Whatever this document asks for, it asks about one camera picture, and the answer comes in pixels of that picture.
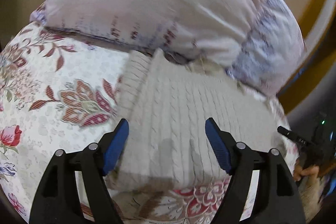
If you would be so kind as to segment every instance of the metal screw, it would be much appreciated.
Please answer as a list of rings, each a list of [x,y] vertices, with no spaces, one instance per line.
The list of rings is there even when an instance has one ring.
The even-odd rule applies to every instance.
[[[98,148],[98,144],[97,143],[90,143],[89,144],[89,149],[90,150],[96,150]]]
[[[64,153],[63,149],[59,149],[59,150],[57,150],[57,151],[55,152],[55,155],[56,155],[57,157],[60,157],[60,156],[63,155],[63,153]]]
[[[238,149],[242,149],[242,150],[246,148],[246,144],[244,144],[244,143],[242,143],[242,142],[238,142],[238,143],[236,144],[236,146],[237,146]]]
[[[271,149],[271,153],[274,155],[274,156],[278,156],[280,154],[279,150],[275,149],[275,148],[272,148]]]

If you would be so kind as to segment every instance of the bed sheet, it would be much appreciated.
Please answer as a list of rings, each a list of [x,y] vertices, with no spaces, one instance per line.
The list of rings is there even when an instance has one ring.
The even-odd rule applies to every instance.
[[[129,54],[107,42],[54,33],[33,22],[0,55],[0,184],[28,221],[38,183],[55,150],[82,150],[112,131],[118,86]],[[289,128],[276,98],[238,85],[263,101],[277,125]],[[283,138],[293,170],[296,146]],[[84,215],[92,219],[80,173],[76,173]],[[163,193],[130,193],[106,185],[125,223],[209,223],[230,179]],[[258,184],[254,172],[242,219],[251,214]]]

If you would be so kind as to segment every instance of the beige knitted fabric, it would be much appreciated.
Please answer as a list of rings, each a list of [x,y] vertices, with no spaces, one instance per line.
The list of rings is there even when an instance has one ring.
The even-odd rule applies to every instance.
[[[261,151],[272,148],[277,128],[267,107],[229,77],[191,73],[161,50],[154,58],[131,53],[118,115],[130,123],[118,175],[110,177],[122,190],[164,191],[224,179],[204,130],[209,117]]]

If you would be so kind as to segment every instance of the pillowcase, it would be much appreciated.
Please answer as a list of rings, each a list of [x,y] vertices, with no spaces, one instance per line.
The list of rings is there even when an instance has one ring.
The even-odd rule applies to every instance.
[[[46,0],[45,26],[230,66],[261,0]]]
[[[274,96],[297,69],[304,43],[283,0],[265,0],[256,24],[227,74]]]

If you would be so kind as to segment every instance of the yellow stripe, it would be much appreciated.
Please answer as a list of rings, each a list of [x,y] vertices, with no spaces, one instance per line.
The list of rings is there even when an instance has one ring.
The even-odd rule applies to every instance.
[[[298,21],[303,38],[306,38],[313,28],[321,13],[324,3],[325,0],[310,0],[305,12],[303,13],[301,19]],[[315,45],[314,49],[308,55],[305,62],[297,69],[297,71],[292,75],[288,82],[293,79],[293,77],[299,72],[301,68],[307,65],[307,62],[309,62],[312,55],[319,48],[333,22],[335,12],[336,9],[334,9],[329,24],[324,30],[324,33],[321,36],[319,42]],[[300,76],[300,78],[298,78],[298,80],[296,80],[283,94],[279,96],[279,101],[281,102],[286,114],[294,109],[303,99],[305,99],[309,95],[310,92],[313,91],[313,89],[317,86],[320,80],[328,72],[329,68],[333,65],[333,62],[335,61],[335,59],[333,59],[334,55],[336,57],[336,48],[333,48],[330,44],[334,44],[331,43],[331,39],[324,43],[324,45],[317,53],[317,56],[315,57],[313,63]]]

